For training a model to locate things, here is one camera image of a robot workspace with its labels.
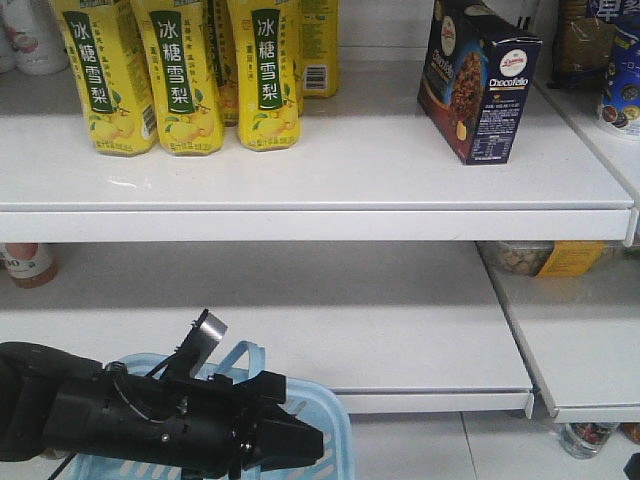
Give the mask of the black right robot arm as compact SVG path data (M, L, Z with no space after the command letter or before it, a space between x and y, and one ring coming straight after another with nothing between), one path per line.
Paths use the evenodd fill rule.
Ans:
M623 469L628 480L640 480L640 465L629 462Z

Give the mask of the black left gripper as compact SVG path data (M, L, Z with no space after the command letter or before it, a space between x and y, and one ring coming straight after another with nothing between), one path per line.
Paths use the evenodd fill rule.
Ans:
M182 478L238 478L314 465L324 456L323 432L282 409L286 378L272 372L232 384L222 375L184 398L169 459Z

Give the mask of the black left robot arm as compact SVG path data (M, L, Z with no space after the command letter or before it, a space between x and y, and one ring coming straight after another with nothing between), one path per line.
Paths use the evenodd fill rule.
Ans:
M44 345L1 347L1 457L48 449L174 466L185 479L310 466L317 428L287 413L287 380L261 371L235 382L198 373L206 354L181 347L144 375Z

